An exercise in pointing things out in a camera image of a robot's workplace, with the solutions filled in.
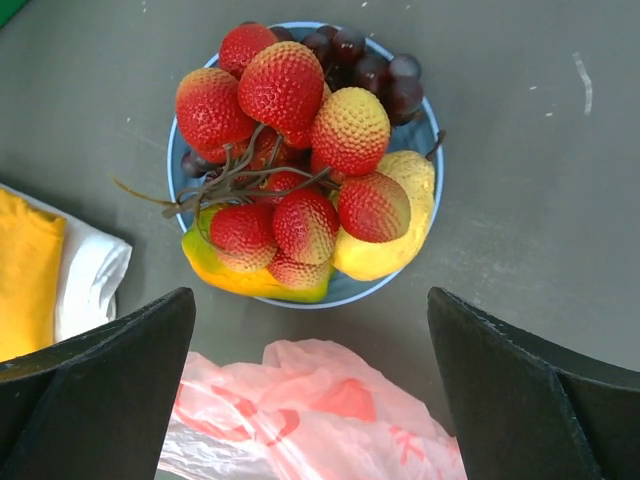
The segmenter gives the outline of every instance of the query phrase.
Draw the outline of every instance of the gray table surface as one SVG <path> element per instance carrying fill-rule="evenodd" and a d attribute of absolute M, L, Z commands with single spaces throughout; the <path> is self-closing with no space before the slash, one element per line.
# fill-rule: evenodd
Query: gray table surface
<path fill-rule="evenodd" d="M 134 245 L 121 314 L 189 286 L 192 348 L 213 361 L 259 361 L 281 338 L 331 339 L 450 427 L 426 321 L 435 285 L 640 370 L 638 18 L 632 0 L 32 0 L 0 31 L 0 181 Z M 167 195 L 175 88 L 247 19 L 352 24 L 413 52 L 450 133 L 425 248 L 355 304 L 298 312 L 204 285 L 177 223 L 109 179 Z"/>

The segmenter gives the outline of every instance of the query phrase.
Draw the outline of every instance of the folded towel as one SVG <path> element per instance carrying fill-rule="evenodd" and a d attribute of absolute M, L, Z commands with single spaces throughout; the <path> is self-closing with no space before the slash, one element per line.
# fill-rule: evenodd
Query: folded towel
<path fill-rule="evenodd" d="M 58 276 L 54 340 L 66 340 L 115 319 L 115 292 L 129 266 L 131 246 L 38 200 L 3 188 L 67 220 Z"/>
<path fill-rule="evenodd" d="M 53 343 L 65 223 L 0 189 L 0 361 Z"/>

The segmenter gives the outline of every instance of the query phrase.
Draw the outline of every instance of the pink plastic bag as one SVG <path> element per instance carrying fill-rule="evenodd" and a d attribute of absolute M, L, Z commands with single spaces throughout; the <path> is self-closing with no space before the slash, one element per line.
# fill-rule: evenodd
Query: pink plastic bag
<path fill-rule="evenodd" d="M 467 478 L 423 403 L 319 340 L 275 342 L 262 365 L 190 353 L 160 468 L 193 480 Z"/>

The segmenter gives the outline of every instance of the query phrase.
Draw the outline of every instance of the blue bowl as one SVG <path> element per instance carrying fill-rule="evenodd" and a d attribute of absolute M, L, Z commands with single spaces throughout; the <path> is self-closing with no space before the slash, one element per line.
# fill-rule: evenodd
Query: blue bowl
<path fill-rule="evenodd" d="M 297 40 L 302 40 L 307 34 L 313 32 L 316 28 L 324 25 L 318 22 L 287 22 L 279 24 L 283 27 L 291 30 L 291 33 Z M 383 57 L 391 60 L 393 55 L 391 52 L 367 38 L 367 47 L 382 55 Z M 209 60 L 205 67 L 215 66 L 218 62 L 218 55 Z M 408 125 L 393 130 L 391 137 L 391 143 L 389 145 L 389 152 L 395 152 L 397 150 L 415 150 L 426 154 L 431 148 L 433 148 L 437 139 L 439 131 L 436 117 L 431 109 L 431 105 L 427 99 L 422 100 L 422 108 L 424 115 L 419 120 L 414 120 Z M 197 187 L 202 183 L 201 179 L 188 178 L 182 172 L 180 167 L 180 160 L 189 152 L 190 147 L 180 135 L 177 129 L 176 119 L 173 119 L 173 125 L 171 125 L 171 132 L 169 134 L 169 146 L 167 150 L 167 176 L 169 179 L 169 194 L 171 200 L 176 200 L 176 193 L 184 188 Z M 433 210 L 433 216 L 431 217 L 431 225 L 436 217 L 438 208 L 440 207 L 440 198 L 442 196 L 442 184 L 444 176 L 444 155 L 442 148 L 438 149 L 435 161 L 436 171 L 436 188 L 435 188 L 435 205 Z M 182 214 L 178 215 L 178 223 L 183 231 L 187 231 L 189 226 L 193 223 L 193 215 Z M 347 303 L 355 302 L 373 292 L 381 289 L 391 280 L 393 280 L 401 270 L 392 273 L 384 278 L 380 278 L 373 282 L 358 282 L 348 277 L 347 275 L 336 272 L 329 281 L 329 292 L 327 296 L 318 303 L 306 304 L 285 302 L 282 300 L 274 300 L 271 298 L 256 297 L 265 303 L 272 305 L 278 305 L 280 307 L 294 308 L 299 310 L 318 310 L 323 308 L 338 307 L 340 305 L 346 305 Z"/>

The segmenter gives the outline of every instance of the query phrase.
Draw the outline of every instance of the yellow cloth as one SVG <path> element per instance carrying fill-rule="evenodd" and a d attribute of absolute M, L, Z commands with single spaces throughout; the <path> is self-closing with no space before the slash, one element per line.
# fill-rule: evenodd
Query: yellow cloth
<path fill-rule="evenodd" d="M 0 189 L 0 361 L 53 343 L 65 224 Z"/>

